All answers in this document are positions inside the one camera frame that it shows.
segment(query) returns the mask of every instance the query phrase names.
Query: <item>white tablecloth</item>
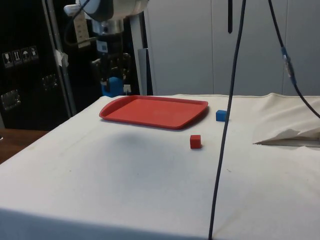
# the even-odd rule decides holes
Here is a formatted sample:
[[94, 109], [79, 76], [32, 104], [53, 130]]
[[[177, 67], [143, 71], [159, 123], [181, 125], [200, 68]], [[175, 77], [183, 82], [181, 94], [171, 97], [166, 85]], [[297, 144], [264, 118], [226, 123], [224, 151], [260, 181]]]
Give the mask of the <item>white tablecloth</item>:
[[[207, 239], [224, 127], [215, 113], [228, 98], [177, 97], [208, 101], [208, 116], [183, 131], [105, 122], [102, 97], [0, 165], [0, 239]], [[234, 98], [217, 240], [319, 239], [320, 151], [252, 144], [277, 98], [299, 100]], [[191, 150], [197, 134], [203, 149]]]

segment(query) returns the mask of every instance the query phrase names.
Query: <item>black cable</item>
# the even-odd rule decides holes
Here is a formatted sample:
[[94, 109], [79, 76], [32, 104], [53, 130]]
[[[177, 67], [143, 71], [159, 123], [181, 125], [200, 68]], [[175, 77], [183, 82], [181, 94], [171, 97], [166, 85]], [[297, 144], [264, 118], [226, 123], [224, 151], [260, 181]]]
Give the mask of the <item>black cable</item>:
[[272, 15], [272, 20], [273, 20], [273, 24], [274, 24], [274, 27], [275, 27], [275, 31], [276, 31], [276, 34], [277, 34], [278, 39], [279, 39], [279, 43], [280, 43], [280, 46], [281, 46], [281, 51], [282, 51], [282, 54], [283, 54], [283, 58], [285, 60], [286, 69], [288, 71], [288, 74], [289, 74], [290, 80], [291, 80], [291, 82], [293, 84], [293, 87], [294, 87], [296, 93], [301, 98], [301, 100], [304, 102], [304, 104], [311, 110], [311, 112], [313, 112], [320, 119], [320, 114], [317, 113], [317, 111], [307, 102], [307, 100], [305, 99], [305, 97], [302, 95], [302, 93], [300, 92], [300, 90], [298, 88], [297, 81], [296, 81], [296, 76], [295, 76], [295, 72], [294, 72], [294, 67], [293, 67], [293, 65], [291, 63], [291, 60], [290, 60], [290, 58], [289, 58], [289, 56], [287, 54], [287, 50], [286, 50], [286, 48], [284, 46], [284, 43], [282, 41], [282, 38], [281, 38], [281, 34], [280, 34], [280, 31], [279, 31], [279, 27], [278, 27], [276, 15], [275, 15], [274, 7], [273, 7], [273, 4], [272, 4], [272, 0], [268, 0], [268, 2], [269, 2], [269, 7], [270, 7], [270, 11], [271, 11], [271, 15]]
[[83, 41], [80, 42], [69, 42], [67, 39], [68, 36], [68, 32], [71, 28], [71, 26], [74, 23], [74, 20], [76, 19], [76, 17], [82, 12], [82, 10], [86, 7], [86, 5], [90, 2], [91, 0], [86, 0], [84, 2], [84, 4], [80, 7], [80, 9], [73, 15], [73, 17], [71, 18], [71, 20], [67, 23], [65, 29], [64, 29], [64, 36], [63, 36], [63, 40], [65, 42], [66, 45], [70, 46], [70, 47], [77, 47], [79, 44], [83, 44], [85, 42], [91, 42], [91, 41], [95, 41], [97, 40], [96, 37], [91, 37], [91, 38], [87, 38]]
[[223, 134], [222, 134], [220, 157], [219, 157], [218, 169], [217, 169], [217, 173], [216, 173], [213, 200], [212, 200], [210, 229], [209, 229], [209, 237], [208, 237], [209, 240], [212, 240], [212, 237], [213, 237], [215, 211], [216, 211], [216, 203], [217, 203], [217, 194], [218, 194], [218, 187], [219, 187], [219, 180], [220, 180], [222, 162], [223, 162], [223, 159], [224, 159], [224, 151], [225, 151], [226, 137], [227, 137], [229, 118], [230, 118], [230, 112], [231, 112], [231, 106], [232, 106], [232, 99], [233, 99], [233, 96], [234, 96], [237, 61], [238, 61], [239, 48], [240, 48], [240, 43], [241, 43], [241, 38], [242, 38], [242, 31], [243, 31], [243, 28], [244, 28], [246, 2], [247, 2], [246, 0], [242, 0], [240, 26], [239, 26], [238, 38], [237, 38], [236, 46], [235, 46], [234, 58], [233, 58], [229, 101], [228, 101], [225, 124], [224, 124], [224, 129], [223, 129]]

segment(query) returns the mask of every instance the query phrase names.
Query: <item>plastic tray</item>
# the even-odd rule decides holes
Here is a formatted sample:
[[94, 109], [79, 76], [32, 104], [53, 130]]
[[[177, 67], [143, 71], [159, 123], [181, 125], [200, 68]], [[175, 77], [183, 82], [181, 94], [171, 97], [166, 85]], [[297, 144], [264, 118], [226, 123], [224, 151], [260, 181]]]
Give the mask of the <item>plastic tray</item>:
[[99, 116], [112, 122], [180, 130], [207, 107], [207, 101], [134, 95], [110, 102]]

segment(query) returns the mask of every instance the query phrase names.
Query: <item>red cube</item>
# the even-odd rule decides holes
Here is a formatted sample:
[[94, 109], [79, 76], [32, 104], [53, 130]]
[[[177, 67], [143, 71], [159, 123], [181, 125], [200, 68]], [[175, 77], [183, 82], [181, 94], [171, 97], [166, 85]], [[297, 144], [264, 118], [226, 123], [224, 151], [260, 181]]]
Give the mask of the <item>red cube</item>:
[[190, 147], [191, 149], [201, 149], [201, 135], [191, 135], [190, 136]]

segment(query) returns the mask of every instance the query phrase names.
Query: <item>white cabinet door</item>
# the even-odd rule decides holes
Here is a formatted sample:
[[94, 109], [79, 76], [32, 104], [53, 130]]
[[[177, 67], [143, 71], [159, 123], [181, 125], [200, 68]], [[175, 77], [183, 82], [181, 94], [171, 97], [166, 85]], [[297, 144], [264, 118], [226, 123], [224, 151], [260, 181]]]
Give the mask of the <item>white cabinet door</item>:
[[[288, 0], [273, 0], [286, 39]], [[242, 0], [233, 0], [233, 33], [228, 33], [228, 1], [212, 0], [214, 93], [228, 94]], [[267, 0], [247, 0], [235, 79], [235, 95], [283, 91], [284, 64]]]
[[[286, 48], [303, 95], [320, 95], [320, 1], [289, 0]], [[287, 74], [285, 95], [296, 95]]]
[[213, 94], [211, 0], [151, 0], [145, 11], [155, 95]]

